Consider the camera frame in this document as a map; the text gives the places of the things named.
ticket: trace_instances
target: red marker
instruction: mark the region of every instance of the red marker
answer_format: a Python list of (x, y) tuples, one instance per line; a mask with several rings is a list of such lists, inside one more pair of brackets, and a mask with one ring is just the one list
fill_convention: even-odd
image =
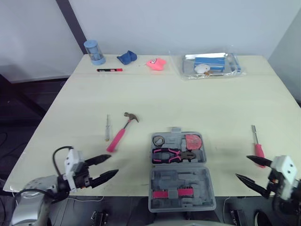
[(98, 72), (122, 72), (122, 68), (97, 69)]

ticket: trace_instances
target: gray tool case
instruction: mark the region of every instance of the gray tool case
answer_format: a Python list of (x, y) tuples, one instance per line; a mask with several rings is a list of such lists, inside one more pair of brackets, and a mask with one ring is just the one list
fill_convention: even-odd
[[(194, 159), (156, 163), (154, 159), (158, 158), (158, 154), (162, 159), (170, 157), (169, 153), (154, 153), (159, 148), (186, 152), (185, 135), (197, 135), (201, 139), (201, 147), (191, 150), (195, 154)], [(214, 210), (216, 202), (209, 170), (204, 166), (206, 154), (201, 134), (181, 132), (181, 128), (173, 127), (171, 132), (154, 133), (151, 140), (153, 168), (150, 172), (150, 212)]]

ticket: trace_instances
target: blue cylinder container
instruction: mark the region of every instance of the blue cylinder container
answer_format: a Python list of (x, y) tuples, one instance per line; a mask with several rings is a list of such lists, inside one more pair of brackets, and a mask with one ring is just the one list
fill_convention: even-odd
[(102, 65), (105, 63), (105, 58), (100, 51), (96, 40), (87, 40), (85, 41), (84, 46), (94, 65)]

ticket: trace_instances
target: white table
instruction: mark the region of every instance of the white table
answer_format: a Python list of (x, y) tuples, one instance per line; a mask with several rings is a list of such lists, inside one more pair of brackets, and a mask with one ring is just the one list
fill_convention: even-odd
[[(255, 124), (265, 155), (287, 154), (301, 176), (301, 110), (284, 84), (261, 56), (240, 56), (247, 75), (229, 79), (183, 81), (168, 56), (163, 72), (144, 64), (156, 56), (139, 56), (123, 66), (109, 55), (102, 68), (124, 68), (122, 73), (97, 73), (88, 55), (51, 105), (11, 172), (5, 191), (19, 191), (30, 180), (55, 174), (52, 152), (73, 145), (85, 158), (107, 153), (106, 115), (115, 135), (135, 113), (140, 122), (127, 128), (118, 149), (106, 162), (92, 166), (90, 175), (119, 172), (107, 183), (82, 189), (78, 195), (147, 196), (151, 169), (151, 134), (178, 126), (203, 135), (215, 196), (259, 195), (235, 176), (239, 173), (266, 186), (269, 169), (255, 166), (251, 124)], [(56, 159), (61, 171), (67, 151)]]

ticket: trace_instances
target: white wall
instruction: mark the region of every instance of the white wall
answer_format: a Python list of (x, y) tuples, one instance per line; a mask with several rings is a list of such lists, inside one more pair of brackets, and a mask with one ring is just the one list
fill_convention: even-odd
[(104, 53), (166, 54), (234, 45), (269, 58), (300, 0), (70, 0)]
[(269, 63), (293, 97), (301, 102), (301, 10), (269, 58)]
[(66, 77), (82, 56), (55, 0), (0, 1), (0, 74), (7, 79)]

